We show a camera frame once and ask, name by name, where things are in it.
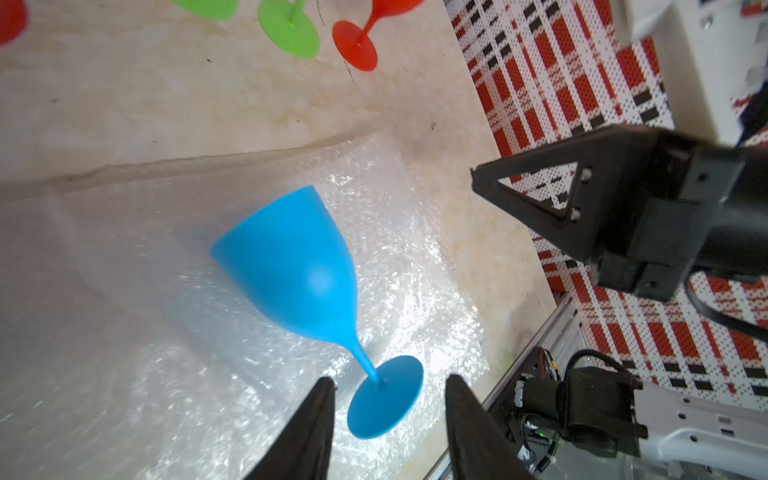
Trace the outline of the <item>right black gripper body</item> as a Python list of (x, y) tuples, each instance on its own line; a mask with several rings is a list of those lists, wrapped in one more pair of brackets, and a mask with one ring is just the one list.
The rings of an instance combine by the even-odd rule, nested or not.
[(766, 148), (601, 134), (590, 141), (590, 166), (604, 203), (595, 285), (667, 301), (696, 270), (766, 275)]

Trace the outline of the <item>green glass bundle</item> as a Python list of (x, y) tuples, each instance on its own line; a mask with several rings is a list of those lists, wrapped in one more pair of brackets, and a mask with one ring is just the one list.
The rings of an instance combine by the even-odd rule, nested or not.
[(269, 39), (282, 51), (300, 58), (315, 57), (320, 50), (320, 37), (304, 13), (304, 0), (263, 0), (258, 20)]

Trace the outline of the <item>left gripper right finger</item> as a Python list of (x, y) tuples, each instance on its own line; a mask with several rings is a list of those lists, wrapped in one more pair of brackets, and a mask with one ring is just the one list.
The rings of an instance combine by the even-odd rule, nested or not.
[(446, 381), (448, 451), (454, 479), (533, 479), (469, 386)]

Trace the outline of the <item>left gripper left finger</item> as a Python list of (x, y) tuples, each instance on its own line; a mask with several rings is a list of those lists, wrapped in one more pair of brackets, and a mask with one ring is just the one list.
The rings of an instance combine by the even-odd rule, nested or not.
[(335, 391), (330, 377), (318, 379), (244, 479), (326, 479), (333, 443)]

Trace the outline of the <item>red plastic wine glass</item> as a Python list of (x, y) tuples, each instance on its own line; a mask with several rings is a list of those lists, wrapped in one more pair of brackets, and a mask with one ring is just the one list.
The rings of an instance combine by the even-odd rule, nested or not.
[(406, 14), (417, 8), (423, 0), (373, 0), (372, 11), (364, 27), (341, 20), (332, 29), (332, 37), (343, 59), (354, 68), (374, 71), (378, 65), (376, 47), (370, 39), (370, 31), (377, 21), (386, 17)]

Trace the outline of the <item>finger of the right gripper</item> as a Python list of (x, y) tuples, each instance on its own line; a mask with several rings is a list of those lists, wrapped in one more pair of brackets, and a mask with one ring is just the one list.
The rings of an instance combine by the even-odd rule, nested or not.
[(610, 125), (477, 166), (472, 190), (571, 258), (597, 255), (660, 131)]

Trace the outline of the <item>light blue glass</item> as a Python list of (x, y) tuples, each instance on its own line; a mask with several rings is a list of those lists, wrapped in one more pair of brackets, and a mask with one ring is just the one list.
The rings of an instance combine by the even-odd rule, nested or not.
[(314, 187), (249, 216), (212, 247), (211, 256), (269, 320), (299, 336), (339, 345), (360, 363), (367, 378), (347, 414), (353, 436), (380, 437), (410, 413), (424, 367), (410, 355), (375, 366), (366, 355), (357, 335), (353, 258)]

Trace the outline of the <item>red glass bundle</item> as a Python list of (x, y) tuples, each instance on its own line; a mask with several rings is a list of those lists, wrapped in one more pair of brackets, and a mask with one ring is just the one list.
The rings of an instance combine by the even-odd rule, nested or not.
[(0, 1), (0, 45), (17, 39), (28, 25), (28, 9), (24, 0)]

